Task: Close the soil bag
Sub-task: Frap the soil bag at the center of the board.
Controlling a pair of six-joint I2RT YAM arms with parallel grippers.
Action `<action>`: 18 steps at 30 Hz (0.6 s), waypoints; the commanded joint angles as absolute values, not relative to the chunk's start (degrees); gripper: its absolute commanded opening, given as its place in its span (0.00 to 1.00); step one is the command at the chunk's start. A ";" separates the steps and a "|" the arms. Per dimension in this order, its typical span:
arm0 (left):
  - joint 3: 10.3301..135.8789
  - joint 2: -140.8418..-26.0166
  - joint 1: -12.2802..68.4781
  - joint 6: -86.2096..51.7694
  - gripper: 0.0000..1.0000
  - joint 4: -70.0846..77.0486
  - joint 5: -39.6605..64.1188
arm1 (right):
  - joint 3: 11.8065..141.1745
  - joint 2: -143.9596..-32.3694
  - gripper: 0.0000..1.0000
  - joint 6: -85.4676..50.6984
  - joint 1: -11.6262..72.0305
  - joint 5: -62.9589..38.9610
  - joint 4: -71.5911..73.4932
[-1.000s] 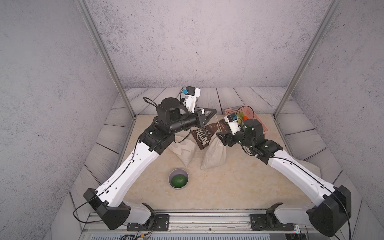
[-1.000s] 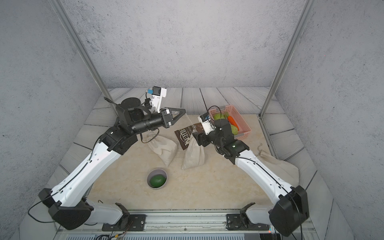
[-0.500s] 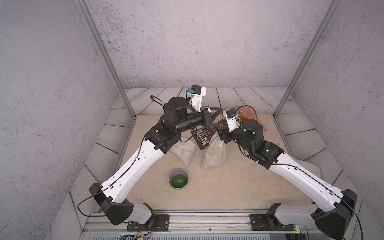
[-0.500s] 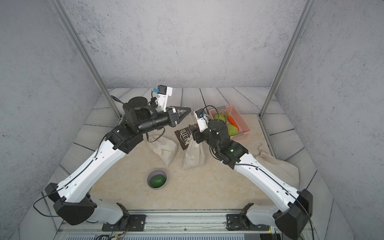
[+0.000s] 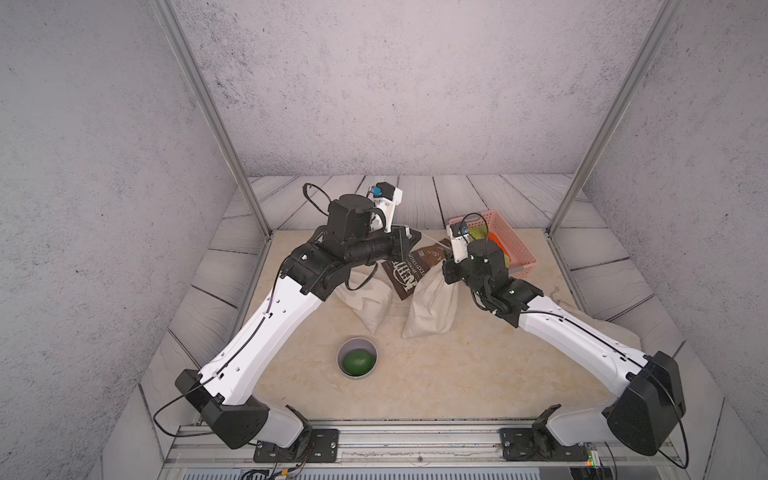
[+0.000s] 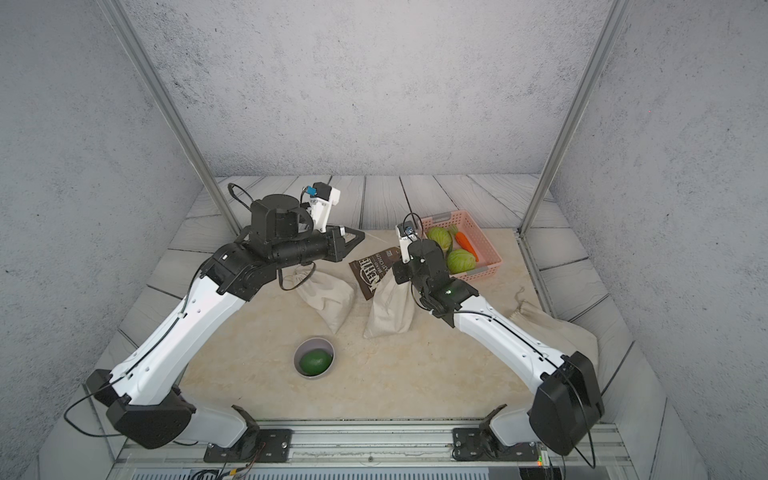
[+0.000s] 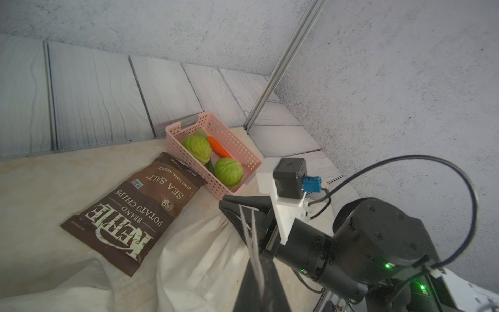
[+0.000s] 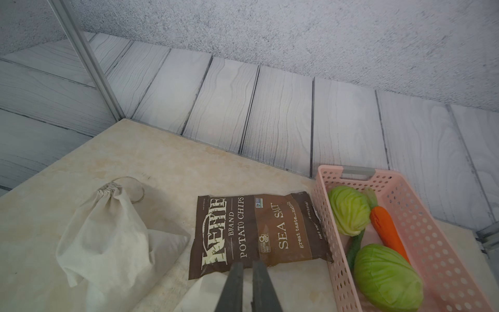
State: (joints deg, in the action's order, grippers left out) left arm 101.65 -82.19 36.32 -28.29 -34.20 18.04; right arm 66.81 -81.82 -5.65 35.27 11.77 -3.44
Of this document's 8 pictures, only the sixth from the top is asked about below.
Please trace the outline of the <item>beige drawstring soil bag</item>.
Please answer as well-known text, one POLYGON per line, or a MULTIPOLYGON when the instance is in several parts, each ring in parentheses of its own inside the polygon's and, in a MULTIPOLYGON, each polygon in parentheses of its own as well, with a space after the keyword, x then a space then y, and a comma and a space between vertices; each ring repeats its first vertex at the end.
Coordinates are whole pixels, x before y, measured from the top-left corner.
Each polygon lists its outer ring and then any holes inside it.
POLYGON ((379 282, 363 337, 373 339, 404 334, 410 330, 416 304, 408 282, 398 284, 390 269, 379 282))

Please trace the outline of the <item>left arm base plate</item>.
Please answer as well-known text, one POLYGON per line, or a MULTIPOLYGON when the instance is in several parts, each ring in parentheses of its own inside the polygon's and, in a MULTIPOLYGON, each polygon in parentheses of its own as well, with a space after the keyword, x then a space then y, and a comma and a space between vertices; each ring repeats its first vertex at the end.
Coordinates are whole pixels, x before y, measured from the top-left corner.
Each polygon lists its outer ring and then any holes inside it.
POLYGON ((205 463, 285 463, 294 431, 291 429, 250 429, 231 447, 210 444, 205 463))

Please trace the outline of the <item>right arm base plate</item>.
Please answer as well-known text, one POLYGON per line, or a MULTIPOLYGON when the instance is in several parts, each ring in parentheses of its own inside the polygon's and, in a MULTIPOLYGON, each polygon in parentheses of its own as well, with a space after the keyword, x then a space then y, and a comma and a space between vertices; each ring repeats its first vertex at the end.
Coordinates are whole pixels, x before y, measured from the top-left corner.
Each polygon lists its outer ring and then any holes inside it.
POLYGON ((460 462, 534 462, 540 461, 535 443, 504 446, 489 428, 460 427, 452 430, 451 457, 460 462))

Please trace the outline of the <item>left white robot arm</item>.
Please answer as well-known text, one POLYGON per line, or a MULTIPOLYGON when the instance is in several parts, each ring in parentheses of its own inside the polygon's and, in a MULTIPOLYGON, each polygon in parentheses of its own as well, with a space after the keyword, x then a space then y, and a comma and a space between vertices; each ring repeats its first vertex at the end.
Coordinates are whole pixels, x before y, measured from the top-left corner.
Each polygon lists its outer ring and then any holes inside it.
POLYGON ((175 441, 245 449, 259 435, 242 408, 219 410, 186 398, 177 380, 215 331, 283 269, 316 261, 340 262, 365 238, 328 222, 340 200, 322 182, 305 188, 307 201, 271 194, 250 205, 251 223, 202 262, 187 294, 128 358, 98 369, 88 389, 107 409, 113 428, 146 449, 175 441))

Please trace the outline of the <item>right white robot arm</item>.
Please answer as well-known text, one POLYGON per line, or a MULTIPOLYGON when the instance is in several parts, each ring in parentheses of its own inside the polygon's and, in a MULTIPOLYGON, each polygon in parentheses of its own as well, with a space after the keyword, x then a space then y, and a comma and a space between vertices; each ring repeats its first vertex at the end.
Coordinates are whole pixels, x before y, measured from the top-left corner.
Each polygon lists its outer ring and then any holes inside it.
POLYGON ((410 283, 418 305, 487 348, 533 394, 527 408, 503 405, 486 417, 491 443, 511 447, 538 440, 566 456, 591 437, 605 408, 588 356, 566 354, 504 317, 477 289, 449 274, 437 242, 402 237, 400 249, 402 260, 392 267, 395 281, 410 283))

